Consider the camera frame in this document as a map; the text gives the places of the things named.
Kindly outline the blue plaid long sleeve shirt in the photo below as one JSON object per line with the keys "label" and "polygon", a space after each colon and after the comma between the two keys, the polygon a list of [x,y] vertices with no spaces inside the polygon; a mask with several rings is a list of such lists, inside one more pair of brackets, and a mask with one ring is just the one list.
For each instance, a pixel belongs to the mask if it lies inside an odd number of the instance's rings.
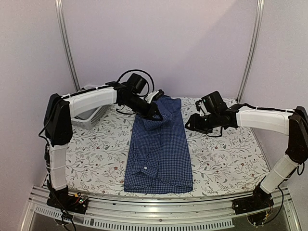
{"label": "blue plaid long sleeve shirt", "polygon": [[155,103],[162,121],[135,116],[124,191],[143,194],[191,192],[193,174],[181,99],[163,96]]}

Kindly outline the white plastic basket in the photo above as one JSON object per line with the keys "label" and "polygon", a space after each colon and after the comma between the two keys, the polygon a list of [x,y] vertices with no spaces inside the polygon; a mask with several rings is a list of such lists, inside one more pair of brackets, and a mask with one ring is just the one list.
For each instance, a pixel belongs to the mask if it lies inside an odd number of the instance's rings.
{"label": "white plastic basket", "polygon": [[116,102],[116,92],[108,86],[85,86],[65,99],[69,102],[72,124],[92,129],[108,107]]}

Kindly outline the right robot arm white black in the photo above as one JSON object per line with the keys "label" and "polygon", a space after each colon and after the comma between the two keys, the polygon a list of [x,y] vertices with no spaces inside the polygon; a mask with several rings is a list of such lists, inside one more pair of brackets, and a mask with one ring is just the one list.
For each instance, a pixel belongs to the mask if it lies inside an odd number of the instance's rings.
{"label": "right robot arm white black", "polygon": [[259,210],[267,203],[270,193],[303,166],[308,159],[308,115],[304,107],[276,109],[252,106],[247,103],[230,107],[220,93],[210,93],[195,103],[197,113],[192,114],[185,128],[209,134],[214,128],[257,128],[278,132],[288,136],[284,156],[275,164],[269,174],[256,186],[249,206]]}

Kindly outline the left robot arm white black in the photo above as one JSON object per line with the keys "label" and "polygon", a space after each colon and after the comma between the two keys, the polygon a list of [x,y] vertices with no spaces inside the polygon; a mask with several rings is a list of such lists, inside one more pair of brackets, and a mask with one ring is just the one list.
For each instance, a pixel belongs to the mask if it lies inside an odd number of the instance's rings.
{"label": "left robot arm white black", "polygon": [[61,208],[71,205],[71,197],[62,190],[67,188],[65,179],[66,150],[73,136],[71,120],[76,116],[101,106],[118,104],[127,106],[141,117],[151,121],[163,119],[156,101],[164,95],[162,90],[141,96],[147,80],[136,74],[136,70],[125,82],[111,81],[102,86],[73,94],[53,94],[49,98],[43,129],[38,134],[46,140],[45,160],[49,174],[53,201]]}

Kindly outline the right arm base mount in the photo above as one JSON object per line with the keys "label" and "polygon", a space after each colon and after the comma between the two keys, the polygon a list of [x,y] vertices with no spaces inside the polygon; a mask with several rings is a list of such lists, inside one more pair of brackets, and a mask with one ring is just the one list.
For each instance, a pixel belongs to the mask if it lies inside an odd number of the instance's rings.
{"label": "right arm base mount", "polygon": [[265,209],[273,205],[271,194],[255,193],[251,196],[234,199],[231,207],[235,214],[238,215]]}

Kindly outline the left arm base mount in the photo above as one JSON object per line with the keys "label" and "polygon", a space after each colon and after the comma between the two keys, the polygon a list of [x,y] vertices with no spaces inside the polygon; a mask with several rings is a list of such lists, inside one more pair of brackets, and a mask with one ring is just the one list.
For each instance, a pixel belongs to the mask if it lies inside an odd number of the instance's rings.
{"label": "left arm base mount", "polygon": [[55,191],[50,192],[47,205],[64,211],[86,214],[88,199],[86,195],[81,195],[80,193],[70,195],[67,192]]}

